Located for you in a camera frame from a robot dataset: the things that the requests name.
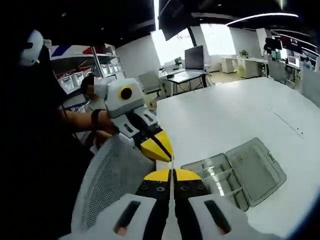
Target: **person's arm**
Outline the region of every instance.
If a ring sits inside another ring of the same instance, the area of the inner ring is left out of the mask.
[[[111,135],[118,133],[117,128],[114,126],[108,112],[102,110],[98,115],[99,129],[94,129],[91,122],[91,112],[75,112],[75,111],[63,111],[59,109],[62,120],[67,124],[72,132],[84,132],[84,131],[96,131],[102,130]]]

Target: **person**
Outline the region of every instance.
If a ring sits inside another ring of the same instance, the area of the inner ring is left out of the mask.
[[[14,34],[9,56],[13,74],[5,84],[1,113],[3,164],[8,165],[3,168],[11,170],[13,179],[6,193],[19,201],[10,216],[32,238],[55,239],[71,232],[74,204],[94,156],[74,133],[102,130],[116,135],[118,129],[106,110],[64,110],[67,94],[52,70],[41,34],[28,28]]]
[[[102,109],[106,110],[106,104],[105,101],[99,97],[99,95],[95,94],[94,89],[94,74],[90,74],[86,76],[80,85],[80,89],[82,94],[86,99],[88,99],[88,103],[84,105],[83,109],[86,113],[92,113],[94,110]],[[92,131],[88,137],[86,138],[85,145],[90,147],[93,145],[96,146],[97,150],[102,146],[102,144],[111,138],[111,134],[102,131],[102,130],[96,130]]]
[[[266,53],[267,53],[268,55],[271,55],[271,54],[272,54],[272,50],[271,50],[271,48],[268,46],[267,43],[265,43],[264,46],[263,46],[263,54],[262,54],[262,56],[264,56]]]
[[[302,66],[304,66],[307,69],[312,69],[312,64],[308,56],[303,60]]]
[[[96,109],[107,109],[105,101],[101,97],[99,97],[99,95],[95,94],[94,78],[95,75],[93,74],[86,76],[82,80],[80,86],[82,94],[87,100],[89,100],[89,102],[84,107],[87,113],[93,112]]]

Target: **ceiling light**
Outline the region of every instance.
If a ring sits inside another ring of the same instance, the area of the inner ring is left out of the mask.
[[[155,30],[159,30],[159,1],[160,0],[153,0],[153,10],[154,10],[154,23],[155,23]]]
[[[298,38],[295,38],[295,37],[293,37],[293,36],[288,36],[288,35],[285,35],[285,34],[280,34],[280,35],[281,35],[281,36],[284,36],[284,37],[287,37],[287,38],[295,39],[295,40],[300,41],[300,42],[302,42],[302,43],[309,44],[309,45],[312,46],[312,47],[318,48],[316,45],[313,45],[313,44],[311,44],[310,42],[302,41],[302,40],[300,40],[300,39],[298,39]]]
[[[320,54],[319,53],[317,53],[317,52],[315,52],[315,51],[312,51],[312,50],[310,50],[310,49],[308,49],[308,48],[305,48],[305,47],[301,47],[302,49],[304,49],[304,50],[307,50],[307,51],[309,51],[309,52],[311,52],[311,53],[313,53],[313,54],[315,54],[315,55],[318,55],[318,56],[320,56]]]
[[[263,14],[258,14],[258,15],[253,15],[253,16],[247,16],[232,22],[229,22],[226,24],[226,26],[237,23],[237,22],[241,22],[244,20],[248,20],[248,19],[253,19],[253,18],[259,18],[259,17],[266,17],[266,16],[287,16],[287,17],[296,17],[298,18],[299,16],[297,14],[292,14],[292,13],[284,13],[284,12],[274,12],[274,13],[263,13]]]
[[[271,29],[273,31],[282,31],[282,32],[289,32],[289,33],[295,33],[295,34],[301,34],[310,37],[308,34],[299,32],[299,31],[292,31],[292,30],[286,30],[286,29]]]

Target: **desk monitor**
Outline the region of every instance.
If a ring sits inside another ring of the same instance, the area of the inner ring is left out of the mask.
[[[186,70],[204,70],[204,46],[195,46],[184,51]]]
[[[287,37],[287,36],[280,36],[280,40],[282,42],[282,47],[284,49],[302,54],[302,46],[301,43],[297,40]]]
[[[300,68],[300,60],[294,56],[288,56],[288,64]]]
[[[265,44],[266,44],[266,47],[271,50],[282,49],[281,41],[279,39],[272,39],[272,38],[266,37]]]

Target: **white table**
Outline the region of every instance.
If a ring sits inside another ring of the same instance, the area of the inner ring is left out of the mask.
[[[174,167],[206,159],[258,137],[287,175],[246,212],[263,233],[287,237],[320,192],[320,109],[299,92],[258,77],[163,99],[157,118],[171,141]]]
[[[261,59],[261,58],[250,57],[250,58],[242,58],[242,59],[246,61],[260,63],[260,64],[268,64],[268,60]]]
[[[201,71],[201,70],[192,70],[192,72],[199,72],[199,75],[195,76],[195,77],[186,77],[186,76],[178,76],[176,74],[184,72],[185,69],[184,68],[179,68],[177,70],[173,70],[173,71],[159,71],[158,73],[158,78],[163,81],[169,81],[170,82],[170,97],[172,97],[174,95],[174,88],[176,89],[176,94],[178,94],[178,85],[181,83],[185,83],[185,82],[189,82],[193,79],[198,79],[201,78],[202,81],[202,85],[204,88],[207,87],[207,82],[206,82],[206,72]],[[172,78],[167,78],[168,75],[175,75]]]
[[[295,66],[295,65],[292,65],[292,64],[286,64],[286,66],[290,67],[290,68],[293,68],[293,69],[296,69],[296,70],[301,70],[301,67],[298,67],[298,66]]]

